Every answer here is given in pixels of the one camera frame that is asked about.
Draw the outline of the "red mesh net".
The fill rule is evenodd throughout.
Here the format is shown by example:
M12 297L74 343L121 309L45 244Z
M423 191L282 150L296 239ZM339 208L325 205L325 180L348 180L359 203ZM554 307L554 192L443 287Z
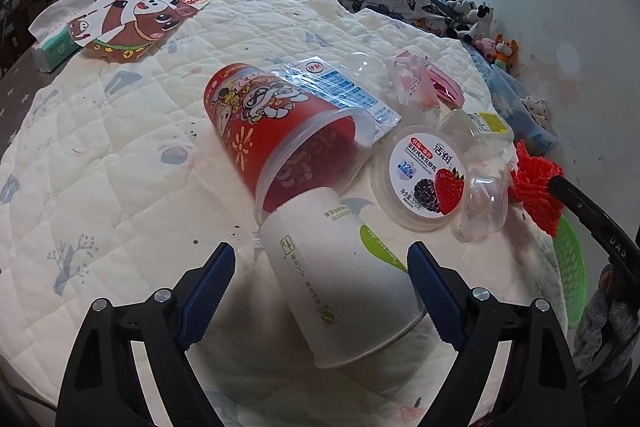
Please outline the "red mesh net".
M524 140L515 145L516 161L511 170L509 197L521 204L535 225L551 237L558 233L564 205L549 190L555 176L563 178L563 169L554 161L528 153Z

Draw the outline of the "clear dome lid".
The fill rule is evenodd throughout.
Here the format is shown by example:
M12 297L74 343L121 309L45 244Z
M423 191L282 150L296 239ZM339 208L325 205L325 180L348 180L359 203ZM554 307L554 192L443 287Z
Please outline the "clear dome lid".
M506 180L472 169L456 228L457 239L471 243L499 232L506 223L508 206Z

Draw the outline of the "clear plastic bottle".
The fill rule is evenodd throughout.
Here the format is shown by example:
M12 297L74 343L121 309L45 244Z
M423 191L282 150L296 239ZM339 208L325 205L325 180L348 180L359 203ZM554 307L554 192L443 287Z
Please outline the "clear plastic bottle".
M514 139L511 127L497 114L466 113L454 109L442 121L439 130L457 145L466 162L486 161L499 156Z

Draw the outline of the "white paper cup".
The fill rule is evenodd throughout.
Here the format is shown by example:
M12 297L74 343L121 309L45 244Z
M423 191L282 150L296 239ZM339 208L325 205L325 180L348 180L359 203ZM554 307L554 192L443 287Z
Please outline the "white paper cup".
M281 205L258 235L316 366L374 355L423 319L405 265L329 187Z

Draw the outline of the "blue white milk carton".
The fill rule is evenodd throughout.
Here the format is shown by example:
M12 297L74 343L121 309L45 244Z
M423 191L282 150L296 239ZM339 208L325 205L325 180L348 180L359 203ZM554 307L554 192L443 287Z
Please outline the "blue white milk carton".
M361 87L344 69L335 68L318 56L298 63L282 63L270 72L337 108L364 109L375 122L375 141L382 139L401 121L395 109Z

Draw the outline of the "green trash basket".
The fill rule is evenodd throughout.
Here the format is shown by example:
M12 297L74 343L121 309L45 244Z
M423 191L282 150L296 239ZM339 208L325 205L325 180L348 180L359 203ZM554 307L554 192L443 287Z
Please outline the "green trash basket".
M552 239L563 285L567 323L576 329L587 304L587 273L578 238L562 216Z

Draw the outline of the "grey knitted sleeve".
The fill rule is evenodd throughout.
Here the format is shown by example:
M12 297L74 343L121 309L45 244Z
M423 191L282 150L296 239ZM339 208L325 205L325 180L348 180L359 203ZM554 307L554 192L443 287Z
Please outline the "grey knitted sleeve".
M623 299L613 265L601 272L598 289L582 312L574 336L578 381L612 381L626 375L639 340L639 312Z

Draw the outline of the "blue plastic storage box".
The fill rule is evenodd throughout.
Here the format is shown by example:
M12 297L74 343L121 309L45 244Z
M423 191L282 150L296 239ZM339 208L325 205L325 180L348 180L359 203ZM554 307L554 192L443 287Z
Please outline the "blue plastic storage box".
M541 156L559 143L550 122L547 103L530 94L514 77L492 66L486 78L491 101L497 113L511 127L514 142L523 141L528 153Z

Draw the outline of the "berry yogurt tub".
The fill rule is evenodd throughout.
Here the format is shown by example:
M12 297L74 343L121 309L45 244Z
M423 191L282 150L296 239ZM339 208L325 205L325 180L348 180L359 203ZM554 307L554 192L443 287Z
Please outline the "berry yogurt tub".
M428 232L457 216L468 191L468 170L446 134L415 124L384 141L373 163L371 188L390 220Z

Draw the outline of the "orange fox plush toy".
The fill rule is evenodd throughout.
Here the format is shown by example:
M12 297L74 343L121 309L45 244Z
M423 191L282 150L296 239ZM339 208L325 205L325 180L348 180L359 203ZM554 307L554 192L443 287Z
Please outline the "orange fox plush toy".
M496 35L494 64L506 72L510 72L517 57L518 42L514 39L504 38L503 34Z

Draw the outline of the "pink plush toy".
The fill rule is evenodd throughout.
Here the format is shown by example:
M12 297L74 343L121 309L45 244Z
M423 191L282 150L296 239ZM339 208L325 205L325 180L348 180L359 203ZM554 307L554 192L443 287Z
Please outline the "pink plush toy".
M477 39L473 42L473 46L482 54L488 62L495 60L496 56L496 40L488 37Z

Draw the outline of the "pink snack wrapper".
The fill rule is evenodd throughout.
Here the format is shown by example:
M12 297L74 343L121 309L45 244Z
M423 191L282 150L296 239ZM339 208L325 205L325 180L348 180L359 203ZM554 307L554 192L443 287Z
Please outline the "pink snack wrapper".
M457 81L454 81L446 72L438 68L428 57L425 58L430 69L431 80L436 90L437 98L450 108L460 109L464 104L464 96Z

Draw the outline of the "cow plush toy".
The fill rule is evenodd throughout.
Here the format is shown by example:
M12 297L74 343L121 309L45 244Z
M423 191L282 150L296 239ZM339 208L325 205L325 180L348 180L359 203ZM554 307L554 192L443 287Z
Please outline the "cow plush toy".
M476 4L469 0L448 1L454 18L448 25L446 36L472 44L489 36L494 9L487 4Z

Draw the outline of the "clear pink plastic bag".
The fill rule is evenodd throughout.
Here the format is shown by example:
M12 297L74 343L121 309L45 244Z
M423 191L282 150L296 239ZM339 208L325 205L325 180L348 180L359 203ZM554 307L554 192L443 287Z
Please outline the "clear pink plastic bag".
M439 106L426 58L402 52L384 61L401 106L431 109Z

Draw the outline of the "red cartoon plastic cup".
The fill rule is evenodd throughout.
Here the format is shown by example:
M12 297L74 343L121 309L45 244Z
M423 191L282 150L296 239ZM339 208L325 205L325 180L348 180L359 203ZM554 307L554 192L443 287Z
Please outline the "red cartoon plastic cup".
M338 107L308 88L245 63L224 66L203 103L262 223L318 187L342 193L371 152L375 123L363 108Z

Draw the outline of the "small clear plastic lid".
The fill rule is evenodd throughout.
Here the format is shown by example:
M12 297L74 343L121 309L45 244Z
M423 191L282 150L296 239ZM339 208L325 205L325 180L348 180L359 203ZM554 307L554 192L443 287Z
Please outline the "small clear plastic lid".
M371 80L386 74L385 65L364 52L354 52L346 56L341 68L354 79Z

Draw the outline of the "white quilted table cover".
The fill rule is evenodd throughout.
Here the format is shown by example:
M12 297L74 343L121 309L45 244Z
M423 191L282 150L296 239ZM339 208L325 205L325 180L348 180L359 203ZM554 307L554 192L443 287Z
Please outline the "white quilted table cover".
M210 0L132 64L74 56L49 86L24 68L1 83L1 354L58 399L91 303L137 303L201 265L221 242L236 269L188 357L229 426L412 426L454 350L423 321L389 348L317 369L257 239L253 199L204 109L217 70L318 56L341 65L409 51L490 109L457 41L336 0Z

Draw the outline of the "right butterfly pillow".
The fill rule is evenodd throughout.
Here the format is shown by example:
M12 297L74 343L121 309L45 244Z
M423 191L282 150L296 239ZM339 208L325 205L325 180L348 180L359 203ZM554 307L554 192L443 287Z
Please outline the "right butterfly pillow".
M433 0L355 0L350 9L354 13L369 9L437 37L445 37L452 22Z

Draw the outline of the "cartoon cow picture book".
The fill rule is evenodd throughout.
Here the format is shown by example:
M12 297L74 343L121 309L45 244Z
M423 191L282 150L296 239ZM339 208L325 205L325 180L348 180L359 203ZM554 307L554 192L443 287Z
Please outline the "cartoon cow picture book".
M96 0L67 23L67 30L88 56L131 63L168 38L209 1Z

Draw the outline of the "tissue pack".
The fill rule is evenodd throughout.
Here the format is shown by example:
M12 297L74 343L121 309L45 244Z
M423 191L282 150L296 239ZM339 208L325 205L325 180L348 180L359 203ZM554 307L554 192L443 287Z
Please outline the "tissue pack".
M67 24L93 4L94 0L58 0L44 9L28 31L36 39L30 48L39 72L53 72L79 46L70 36Z

